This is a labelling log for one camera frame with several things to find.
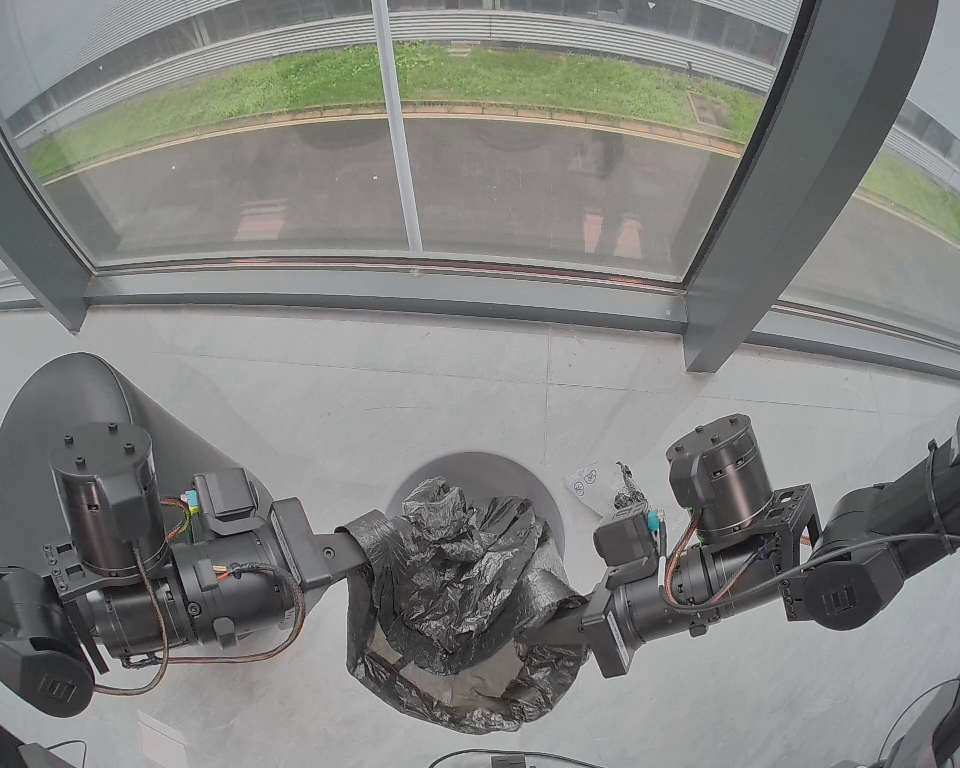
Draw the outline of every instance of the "black trash bag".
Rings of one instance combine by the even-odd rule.
[[[586,647],[516,639],[587,602],[528,500],[468,505],[438,477],[403,515],[346,530],[370,558],[348,577],[347,667],[391,707],[461,733],[516,731],[573,685]]]

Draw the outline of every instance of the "glass pane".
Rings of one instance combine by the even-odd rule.
[[[698,10],[718,44],[734,17],[692,0],[501,2],[530,13],[512,21],[511,44],[396,44],[400,96],[417,105],[405,123],[425,249],[680,281],[764,94],[669,61],[615,56],[597,47],[593,16],[622,24],[618,35],[637,44],[648,44],[650,30],[663,35],[666,58],[687,50]],[[561,27],[539,13],[568,19]],[[759,25],[736,20],[746,30],[739,67]],[[403,23],[410,30],[409,16]],[[545,38],[548,48],[538,45]]]
[[[907,103],[783,299],[960,344],[960,16],[937,16]]]
[[[371,10],[370,0],[333,4]],[[336,38],[343,25],[289,26],[326,9],[240,0],[118,40],[93,61],[66,19],[43,4],[18,10],[20,28],[0,30],[0,51],[17,57],[0,61],[22,87],[0,87],[0,109],[29,115],[13,126],[23,155],[96,263],[407,248],[375,46],[274,53]],[[373,38],[369,15],[356,24],[355,36]],[[51,36],[64,49],[55,61]],[[203,40],[232,46],[236,65],[217,68]],[[67,61],[82,66],[57,69]],[[76,106],[56,123],[24,112],[51,96]]]

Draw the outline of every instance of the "black cable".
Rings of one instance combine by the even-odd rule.
[[[956,680],[960,680],[960,678],[954,677],[954,678],[950,678],[949,680],[944,680],[942,683],[937,683],[932,688],[928,688],[927,690],[925,690],[922,694],[920,694],[920,696],[918,696],[916,699],[910,702],[910,704],[907,705],[907,708],[900,713],[900,717],[897,718],[897,722],[894,723],[893,728],[891,728],[890,731],[888,731],[887,737],[883,739],[883,744],[880,745],[880,754],[876,757],[877,762],[881,762],[883,760],[883,750],[887,748],[887,742],[890,741],[890,737],[894,734],[894,731],[897,729],[897,726],[900,724],[900,720],[902,720],[906,716],[906,713],[909,712],[914,707],[914,705],[916,705],[917,702],[919,702],[927,693],[933,693],[933,691],[937,690],[938,688],[942,688],[947,683],[953,683]]]
[[[583,762],[582,760],[577,760],[573,757],[566,757],[563,755],[551,755],[549,752],[511,752],[510,750],[459,750],[458,752],[450,752],[443,757],[438,757],[436,760],[430,763],[430,768],[437,768],[437,766],[440,765],[444,760],[459,755],[521,755],[524,757],[544,757],[548,760],[559,760],[560,762],[565,762],[569,765],[579,765],[581,768],[603,768],[603,766],[594,765],[591,762]]]
[[[65,747],[67,744],[83,744],[84,745],[84,761],[80,764],[80,768],[86,768],[86,742],[81,738],[72,738],[69,741],[62,741],[60,744],[54,744],[52,747],[44,747],[47,752],[53,752],[60,747]]]
[[[960,542],[960,536],[954,536],[953,534],[948,534],[948,539],[953,542]],[[794,568],[785,570],[782,573],[778,574],[772,579],[768,579],[765,582],[761,582],[755,587],[750,587],[746,589],[735,597],[729,597],[726,600],[721,600],[718,603],[712,605],[704,604],[700,606],[685,606],[679,605],[674,606],[670,604],[670,608],[673,611],[678,613],[691,613],[699,614],[708,611],[716,611],[718,608],[726,608],[727,606],[734,605],[735,603],[746,600],[755,595],[765,592],[770,587],[775,587],[784,579],[792,579],[795,576],[803,576],[805,571],[808,571],[810,568],[816,567],[817,565],[823,565],[824,563],[829,563],[831,560],[836,558],[843,557],[844,555],[849,555],[851,552],[856,552],[860,549],[866,549],[868,546],[877,546],[878,544],[887,544],[894,543],[896,541],[914,541],[914,540],[934,540],[934,541],[943,541],[943,538],[940,534],[896,534],[894,536],[883,536],[878,539],[873,539],[870,541],[862,541],[859,544],[852,544],[851,546],[845,546],[840,549],[835,549],[832,552],[827,552],[825,555],[820,555],[819,557],[810,558],[803,565],[797,565]],[[663,586],[660,587],[660,592],[663,593]]]

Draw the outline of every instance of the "gray window frame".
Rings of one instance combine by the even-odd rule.
[[[392,53],[386,5],[386,0],[374,3],[374,23],[380,50],[386,46]],[[720,209],[705,213],[695,196],[689,226],[678,234],[689,237],[708,224],[683,284],[533,267],[527,275],[506,276],[490,265],[422,253],[396,67],[392,56],[382,56],[397,174],[407,193],[409,251],[378,253],[377,265],[359,256],[351,261],[349,254],[337,263],[323,254],[312,264],[301,257],[296,268],[278,257],[242,269],[226,261],[98,269],[38,191],[8,139],[8,126],[0,123],[0,260],[21,283],[0,286],[0,309],[39,304],[71,330],[83,325],[87,307],[100,304],[445,313],[677,333],[684,337],[692,372],[716,372],[741,344],[761,343],[960,379],[960,348],[780,303],[783,289],[840,214],[897,120],[937,7],[938,0],[803,1],[794,34],[778,53],[783,64],[759,125]],[[696,23],[694,17],[691,31]],[[850,75],[842,84],[832,76],[837,66]],[[814,108],[810,94],[818,97]],[[784,168],[791,184],[773,183]],[[716,177],[726,186],[723,174]],[[704,184],[710,183],[705,177]]]

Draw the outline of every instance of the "manhole cover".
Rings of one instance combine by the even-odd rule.
[[[698,123],[714,128],[730,127],[730,114],[727,112],[727,105],[722,101],[702,93],[694,93],[692,90],[687,91],[686,95],[690,97],[693,115]]]

